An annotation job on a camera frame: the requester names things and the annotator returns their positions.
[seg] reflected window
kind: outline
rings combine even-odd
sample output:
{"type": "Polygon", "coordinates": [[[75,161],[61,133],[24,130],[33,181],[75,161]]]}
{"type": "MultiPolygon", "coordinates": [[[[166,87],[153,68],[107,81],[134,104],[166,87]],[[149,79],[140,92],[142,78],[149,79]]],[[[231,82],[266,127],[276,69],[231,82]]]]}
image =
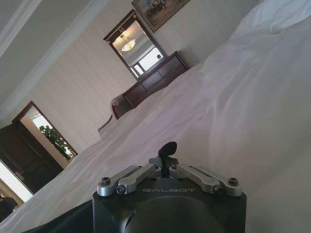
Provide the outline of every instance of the reflected window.
{"type": "Polygon", "coordinates": [[[144,56],[140,61],[139,64],[143,67],[144,70],[148,70],[151,68],[155,63],[158,62],[162,58],[162,54],[157,48],[153,48],[146,56],[144,56]]]}
{"type": "Polygon", "coordinates": [[[163,55],[154,47],[143,58],[141,58],[131,69],[135,72],[136,76],[142,75],[145,71],[155,65],[163,55]]]}

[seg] bed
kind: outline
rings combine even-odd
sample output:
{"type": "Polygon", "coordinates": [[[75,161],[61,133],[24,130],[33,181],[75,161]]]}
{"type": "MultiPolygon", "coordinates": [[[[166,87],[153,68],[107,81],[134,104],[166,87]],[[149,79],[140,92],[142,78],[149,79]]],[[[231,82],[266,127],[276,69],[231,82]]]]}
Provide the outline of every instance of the bed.
{"type": "Polygon", "coordinates": [[[246,230],[311,228],[311,1],[266,0],[204,62],[109,124],[95,145],[0,225],[22,232],[88,201],[101,177],[143,165],[168,141],[176,157],[247,195],[246,230]]]}

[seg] dark fabric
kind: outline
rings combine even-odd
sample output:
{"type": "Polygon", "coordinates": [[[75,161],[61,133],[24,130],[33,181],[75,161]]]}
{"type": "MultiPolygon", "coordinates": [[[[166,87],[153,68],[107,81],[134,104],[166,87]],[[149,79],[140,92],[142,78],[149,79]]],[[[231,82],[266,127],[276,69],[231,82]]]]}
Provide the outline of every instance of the dark fabric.
{"type": "Polygon", "coordinates": [[[17,202],[13,198],[0,198],[0,222],[8,217],[17,206],[17,202]]]}
{"type": "Polygon", "coordinates": [[[93,204],[88,201],[25,233],[93,233],[93,204]]]}

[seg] crown molding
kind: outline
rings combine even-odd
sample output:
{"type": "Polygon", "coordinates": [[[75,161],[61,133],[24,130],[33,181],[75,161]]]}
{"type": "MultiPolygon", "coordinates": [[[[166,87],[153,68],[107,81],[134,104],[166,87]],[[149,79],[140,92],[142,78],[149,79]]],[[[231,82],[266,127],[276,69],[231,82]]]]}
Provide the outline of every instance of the crown molding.
{"type": "Polygon", "coordinates": [[[0,33],[0,57],[33,14],[41,0],[23,0],[0,33]]]}
{"type": "Polygon", "coordinates": [[[102,11],[109,0],[90,0],[70,26],[61,34],[47,53],[39,60],[35,67],[27,74],[18,87],[0,106],[0,120],[4,120],[25,98],[44,73],[63,54],[65,49],[80,35],[81,32],[102,11]]]}

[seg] ceiling lamp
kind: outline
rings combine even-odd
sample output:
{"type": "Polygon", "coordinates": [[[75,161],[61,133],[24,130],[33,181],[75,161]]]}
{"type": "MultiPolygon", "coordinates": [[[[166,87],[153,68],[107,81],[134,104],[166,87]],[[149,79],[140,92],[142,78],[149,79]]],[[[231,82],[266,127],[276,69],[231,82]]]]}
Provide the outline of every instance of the ceiling lamp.
{"type": "Polygon", "coordinates": [[[122,51],[124,52],[131,50],[136,43],[136,40],[130,40],[130,38],[126,37],[125,35],[121,35],[120,38],[122,39],[122,51]]]}

